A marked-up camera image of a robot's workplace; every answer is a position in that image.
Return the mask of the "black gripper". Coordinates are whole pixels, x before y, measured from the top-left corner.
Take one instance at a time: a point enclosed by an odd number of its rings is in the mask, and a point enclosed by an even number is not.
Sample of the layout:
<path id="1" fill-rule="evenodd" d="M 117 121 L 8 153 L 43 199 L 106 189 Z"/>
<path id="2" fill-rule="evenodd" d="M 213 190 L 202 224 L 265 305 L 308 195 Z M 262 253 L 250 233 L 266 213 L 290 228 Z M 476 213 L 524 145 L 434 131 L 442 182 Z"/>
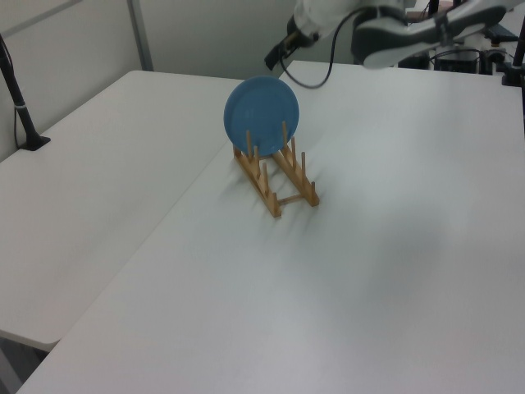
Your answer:
<path id="1" fill-rule="evenodd" d="M 296 50 L 304 46 L 304 37 L 301 34 L 289 34 L 278 43 L 264 58 L 269 70 L 273 70 L 283 56 L 291 56 Z"/>

